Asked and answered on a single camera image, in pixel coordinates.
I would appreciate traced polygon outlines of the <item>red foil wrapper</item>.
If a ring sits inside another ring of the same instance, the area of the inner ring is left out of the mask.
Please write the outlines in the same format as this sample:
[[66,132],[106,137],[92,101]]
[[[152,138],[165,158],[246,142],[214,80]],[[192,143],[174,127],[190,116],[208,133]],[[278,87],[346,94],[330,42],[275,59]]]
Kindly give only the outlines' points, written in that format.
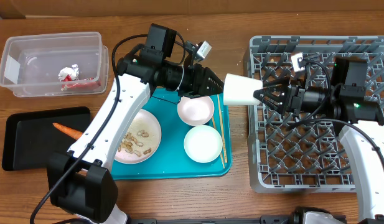
[[62,91],[69,89],[91,89],[95,86],[95,82],[87,82],[87,79],[79,79],[79,67],[77,64],[61,69],[58,74],[58,80],[65,82],[61,87]]

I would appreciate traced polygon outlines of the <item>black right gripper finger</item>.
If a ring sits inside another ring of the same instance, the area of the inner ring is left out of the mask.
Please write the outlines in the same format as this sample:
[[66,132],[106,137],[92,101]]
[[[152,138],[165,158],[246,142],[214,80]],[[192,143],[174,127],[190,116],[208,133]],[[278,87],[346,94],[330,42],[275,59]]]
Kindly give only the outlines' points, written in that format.
[[289,77],[284,77],[280,79],[276,79],[270,82],[264,82],[263,83],[263,88],[271,88],[271,87],[288,87],[290,82]]
[[271,110],[274,110],[279,114],[284,114],[286,95],[285,92],[281,92],[279,88],[263,88],[255,90],[253,96]]

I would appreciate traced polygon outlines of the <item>orange carrot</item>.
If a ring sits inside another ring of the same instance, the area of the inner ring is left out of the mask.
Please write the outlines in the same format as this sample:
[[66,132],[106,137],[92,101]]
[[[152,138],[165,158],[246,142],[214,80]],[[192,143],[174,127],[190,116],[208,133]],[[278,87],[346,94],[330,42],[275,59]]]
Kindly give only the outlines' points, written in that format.
[[60,132],[70,136],[71,138],[78,140],[82,136],[82,132],[76,129],[69,128],[59,123],[53,123],[53,126],[58,129]]

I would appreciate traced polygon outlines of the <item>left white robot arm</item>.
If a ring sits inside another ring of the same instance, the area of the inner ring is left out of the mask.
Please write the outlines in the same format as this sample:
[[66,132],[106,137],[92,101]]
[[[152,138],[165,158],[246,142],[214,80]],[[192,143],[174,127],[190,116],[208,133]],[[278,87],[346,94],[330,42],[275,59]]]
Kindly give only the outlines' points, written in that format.
[[228,74],[224,80],[201,61],[210,51],[206,42],[182,43],[179,63],[169,61],[180,34],[152,24],[123,58],[114,58],[112,91],[82,136],[47,163],[49,191],[44,201],[73,214],[72,223],[127,223],[117,206],[118,188],[111,176],[115,154],[130,124],[159,86],[179,96],[222,95],[225,105],[261,103],[265,84]]

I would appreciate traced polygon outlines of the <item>small white cup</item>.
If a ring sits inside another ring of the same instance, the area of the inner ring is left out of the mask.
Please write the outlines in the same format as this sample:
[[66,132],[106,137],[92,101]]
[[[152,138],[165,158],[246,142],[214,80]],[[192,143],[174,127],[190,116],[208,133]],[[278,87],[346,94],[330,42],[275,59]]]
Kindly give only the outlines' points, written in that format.
[[258,105],[253,94],[263,88],[263,82],[254,78],[228,73],[223,87],[223,104],[227,106]]

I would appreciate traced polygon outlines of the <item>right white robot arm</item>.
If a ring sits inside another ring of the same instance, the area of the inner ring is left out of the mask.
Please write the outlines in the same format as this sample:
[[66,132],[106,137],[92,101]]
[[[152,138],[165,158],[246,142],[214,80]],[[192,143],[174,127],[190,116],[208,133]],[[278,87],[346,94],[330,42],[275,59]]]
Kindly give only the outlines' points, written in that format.
[[295,55],[293,68],[321,67],[327,87],[308,88],[290,78],[264,83],[253,96],[279,114],[306,116],[289,125],[332,123],[345,150],[358,197],[360,223],[384,223],[384,115],[376,101],[365,99],[368,63],[336,57],[332,72],[318,61]]

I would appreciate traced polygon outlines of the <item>white bowl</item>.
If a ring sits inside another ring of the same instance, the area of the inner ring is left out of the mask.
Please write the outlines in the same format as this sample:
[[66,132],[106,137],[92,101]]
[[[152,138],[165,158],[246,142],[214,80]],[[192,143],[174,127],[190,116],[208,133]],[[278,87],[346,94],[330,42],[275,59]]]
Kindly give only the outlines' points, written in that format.
[[184,138],[185,153],[198,163],[209,163],[219,155],[216,148],[214,129],[211,126],[193,127]]
[[182,97],[177,105],[177,114],[185,124],[200,126],[211,120],[214,109],[214,103],[209,96],[193,99]]

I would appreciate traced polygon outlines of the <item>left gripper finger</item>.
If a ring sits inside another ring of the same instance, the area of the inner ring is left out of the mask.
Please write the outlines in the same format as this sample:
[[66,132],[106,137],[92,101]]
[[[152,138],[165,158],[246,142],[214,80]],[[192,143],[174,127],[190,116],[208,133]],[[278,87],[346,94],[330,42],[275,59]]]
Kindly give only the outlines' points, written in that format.
[[216,85],[216,86],[223,86],[224,85],[224,83],[221,81],[221,79],[219,79],[219,77],[217,77],[215,72],[213,72],[208,67],[205,68],[205,79],[207,79],[207,81],[209,83]]
[[223,93],[223,86],[224,86],[224,84],[209,84],[205,88],[205,94],[207,96],[221,94],[221,93]]

